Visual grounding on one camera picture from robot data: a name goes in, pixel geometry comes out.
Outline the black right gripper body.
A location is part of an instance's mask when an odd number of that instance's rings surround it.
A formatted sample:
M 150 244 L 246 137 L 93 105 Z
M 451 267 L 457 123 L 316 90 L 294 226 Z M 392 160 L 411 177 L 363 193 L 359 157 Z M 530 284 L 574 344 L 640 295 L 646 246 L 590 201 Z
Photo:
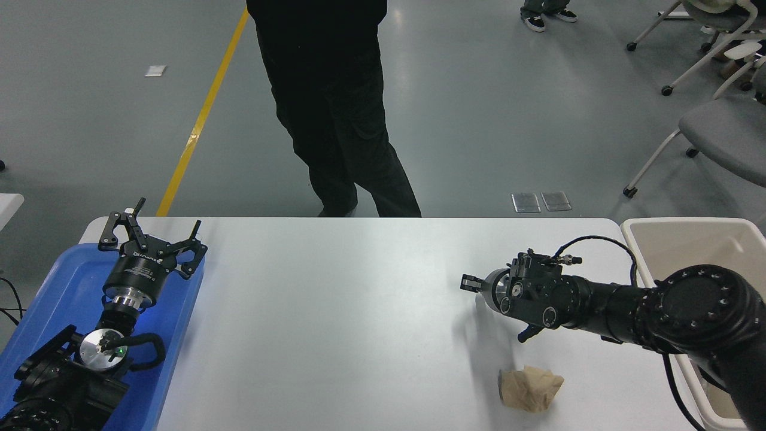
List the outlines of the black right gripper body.
M 510 268 L 499 268 L 482 281 L 482 297 L 495 312 L 506 315 L 510 311 Z

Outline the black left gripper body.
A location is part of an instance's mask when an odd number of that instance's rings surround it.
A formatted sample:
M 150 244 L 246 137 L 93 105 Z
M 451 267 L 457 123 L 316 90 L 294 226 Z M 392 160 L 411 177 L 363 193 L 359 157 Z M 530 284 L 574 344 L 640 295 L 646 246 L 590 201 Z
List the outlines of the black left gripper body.
M 180 252 L 161 238 L 148 236 L 145 240 L 145 249 L 137 240 L 121 245 L 117 264 L 103 286 L 107 297 L 115 298 L 132 289 L 142 293 L 145 300 L 159 299 Z

